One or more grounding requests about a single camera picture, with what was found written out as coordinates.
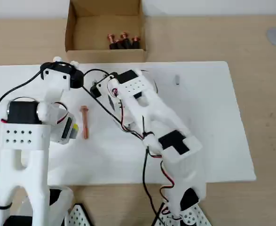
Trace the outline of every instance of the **cardboard box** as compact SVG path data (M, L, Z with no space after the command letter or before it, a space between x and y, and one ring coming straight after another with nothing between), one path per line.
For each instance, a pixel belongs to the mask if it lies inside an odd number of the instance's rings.
M141 38L142 49L110 50L107 35L125 31ZM145 61L144 14L141 0L71 0L65 34L69 60L80 63Z

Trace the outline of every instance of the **black cable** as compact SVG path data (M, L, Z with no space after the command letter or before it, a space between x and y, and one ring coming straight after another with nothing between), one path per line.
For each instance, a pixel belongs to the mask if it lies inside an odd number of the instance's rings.
M157 211L156 211L156 208L155 208L155 206L154 206L154 204L153 204L152 197L151 197L151 195L150 195L150 193L149 193L149 191L148 191L148 189L147 189L146 183L145 183L145 171L146 171L146 164L147 164L147 157L148 157L148 154L149 154L149 148L147 147L147 148L146 148L146 152L145 152L145 158L144 158L143 173L142 173L142 182L143 182L144 190L145 190L145 192L146 192L146 194L147 194L147 196L148 196L148 198L149 198L150 205L151 205L151 208L152 208L153 212L155 213L155 215L157 215L157 214L160 215L160 212L157 212Z
M94 95L86 87L83 86L82 88L106 111L107 114L109 114L111 117L113 117L121 125L121 121L114 114L112 114L99 100L97 100L97 98L94 97ZM132 131L124 130L124 132L129 132L141 140L141 138L138 135L136 135L135 133L133 133Z
M155 218L154 218L154 220L153 220L151 226L156 225L156 222L157 222L158 219L161 220L161 219L159 218L159 216L160 216L160 213L161 213L163 207L164 207L164 203L162 202L162 204L161 204L160 208L158 209L158 212L157 212L157 214L156 214L156 216L155 216Z
M3 96L0 97L0 102L1 102L9 93L11 93L11 92L17 90L18 88L21 88L21 87L27 85L28 83L32 82L35 78L37 78L37 77L41 74L41 72L42 72L42 71L40 70L40 71L39 71L38 73L36 73L31 79L29 79L27 82L24 82L23 84L21 84L21 85L19 85L19 86L16 86L16 87L12 88L11 90L7 91Z
M105 73L107 76L109 76L110 74L104 70L101 70L101 69L97 69L97 68L93 68L91 70L88 70L86 73L84 73L84 76L86 76L86 74L90 73L90 72L94 72L94 71L97 71L97 72L103 72Z

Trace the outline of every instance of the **white board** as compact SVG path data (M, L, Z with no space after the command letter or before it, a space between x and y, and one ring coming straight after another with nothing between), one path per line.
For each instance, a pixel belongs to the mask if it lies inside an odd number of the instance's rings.
M149 71L156 80L160 97L203 144L207 182L256 179L226 62L80 65L83 72L91 68L118 73L135 68ZM39 65L0 66L0 97L38 70ZM179 86L175 85L175 75L180 77ZM102 76L100 72L90 73L85 77L85 86L90 88L92 81L100 80ZM6 99L30 96L41 100L44 94L43 80L39 77ZM141 142L122 132L83 89L65 92L62 102L75 115L80 132L78 138L67 145L50 145L49 184L141 183L145 155ZM84 140L81 135L81 105L89 107L89 140ZM149 158L147 182L166 183L159 163L160 160Z

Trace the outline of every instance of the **wooden table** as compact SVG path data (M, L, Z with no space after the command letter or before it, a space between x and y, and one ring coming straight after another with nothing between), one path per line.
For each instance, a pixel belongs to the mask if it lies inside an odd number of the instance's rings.
M65 20L0 20L0 65L65 58L65 24ZM229 64L258 179L208 184L201 207L215 226L276 226L276 47L266 38L272 26L276 16L146 20L148 61ZM149 187L159 205L158 186ZM97 226L149 226L153 219L142 185L77 186L74 191Z

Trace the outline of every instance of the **copper bolt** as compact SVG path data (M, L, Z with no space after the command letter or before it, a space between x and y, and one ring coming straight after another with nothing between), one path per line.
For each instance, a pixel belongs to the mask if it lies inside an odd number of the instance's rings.
M123 32L123 33L121 33L120 37L122 39L127 39L128 38L128 34L126 32Z
M87 140L89 138L89 128L87 127L87 106L81 106L80 111L82 113L82 124L83 124L83 138Z
M140 41L140 38L138 36L134 36L133 41Z
M111 44L115 43L114 38L115 38L115 36L113 34L108 34L108 39Z

